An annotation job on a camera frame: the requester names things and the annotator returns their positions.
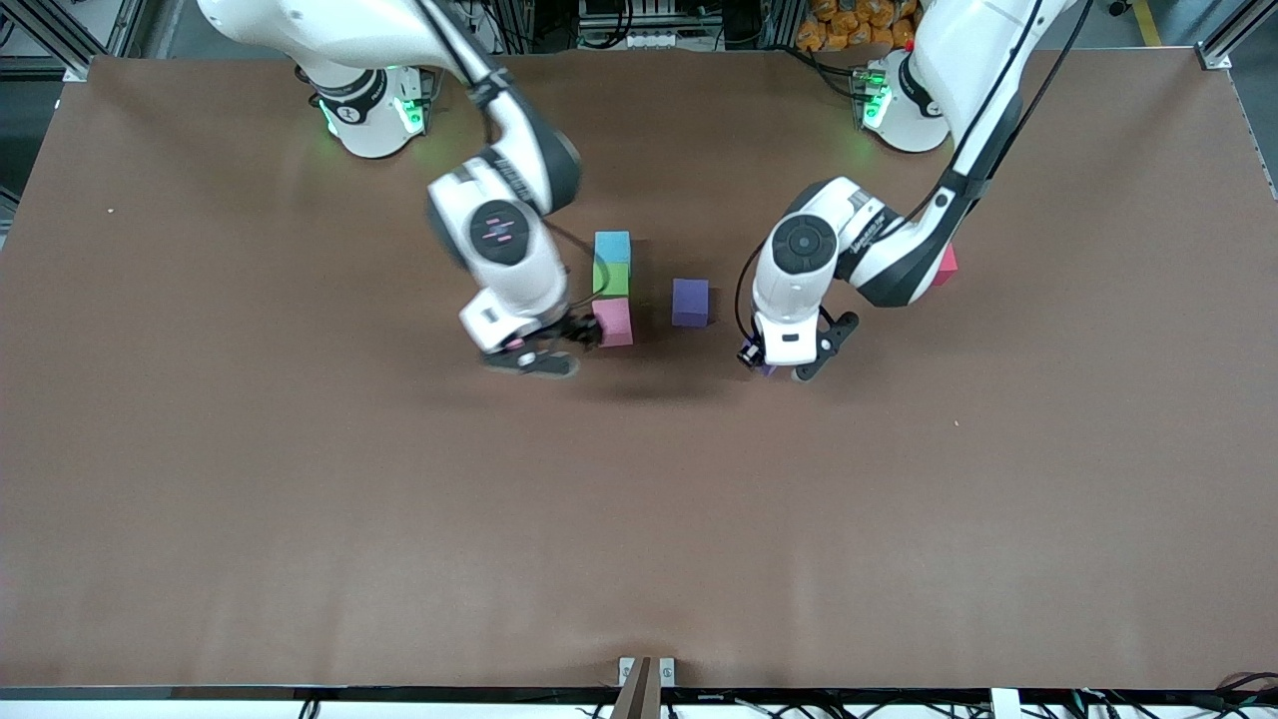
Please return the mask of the aluminium frame profile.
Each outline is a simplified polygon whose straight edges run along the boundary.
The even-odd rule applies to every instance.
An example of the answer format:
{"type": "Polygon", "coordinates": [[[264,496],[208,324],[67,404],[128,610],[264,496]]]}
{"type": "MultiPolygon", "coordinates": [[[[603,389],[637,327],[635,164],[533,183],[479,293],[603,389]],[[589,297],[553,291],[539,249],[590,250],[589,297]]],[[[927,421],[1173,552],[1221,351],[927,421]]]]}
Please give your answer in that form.
{"type": "Polygon", "coordinates": [[[98,56],[138,56],[164,0],[0,0],[0,82],[83,82],[98,56]]]}
{"type": "Polygon", "coordinates": [[[1194,46],[1204,70],[1227,70],[1229,54],[1278,11],[1278,0],[1236,0],[1232,11],[1194,46]]]}

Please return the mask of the large table cover sheet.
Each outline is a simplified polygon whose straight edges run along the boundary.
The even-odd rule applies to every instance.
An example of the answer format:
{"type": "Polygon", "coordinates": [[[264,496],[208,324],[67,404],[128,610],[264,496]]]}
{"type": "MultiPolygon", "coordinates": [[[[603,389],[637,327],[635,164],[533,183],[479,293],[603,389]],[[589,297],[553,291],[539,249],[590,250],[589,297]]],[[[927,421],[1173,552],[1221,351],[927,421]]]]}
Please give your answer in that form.
{"type": "Polygon", "coordinates": [[[780,55],[511,69],[585,165],[557,223],[633,238],[636,342],[571,381],[458,319],[424,217],[482,140],[456,86],[380,161],[288,61],[65,87],[0,252],[0,686],[1278,672],[1278,202],[1228,74],[1074,51],[953,278],[836,286],[861,327],[797,383],[735,359],[743,261],[808,184],[907,209],[944,152],[780,55]]]}

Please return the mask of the pile of orange bags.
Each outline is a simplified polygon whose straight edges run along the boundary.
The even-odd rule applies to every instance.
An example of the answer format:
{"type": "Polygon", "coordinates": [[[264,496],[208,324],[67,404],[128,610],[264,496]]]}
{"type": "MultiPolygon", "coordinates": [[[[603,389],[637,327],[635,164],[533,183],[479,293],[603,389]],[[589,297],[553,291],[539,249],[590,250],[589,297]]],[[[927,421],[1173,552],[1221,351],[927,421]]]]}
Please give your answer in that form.
{"type": "Polygon", "coordinates": [[[930,0],[805,0],[794,47],[803,54],[832,54],[877,43],[912,47],[930,0]]]}

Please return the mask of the white equipment rack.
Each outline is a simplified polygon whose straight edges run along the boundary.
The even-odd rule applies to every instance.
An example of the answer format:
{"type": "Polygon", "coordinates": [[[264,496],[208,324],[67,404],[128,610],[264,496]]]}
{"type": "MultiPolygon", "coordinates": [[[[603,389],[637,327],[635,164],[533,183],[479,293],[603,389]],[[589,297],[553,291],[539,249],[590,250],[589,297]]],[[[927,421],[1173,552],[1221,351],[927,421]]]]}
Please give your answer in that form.
{"type": "Polygon", "coordinates": [[[700,28],[700,0],[578,0],[571,29],[594,50],[676,47],[700,28]]]}

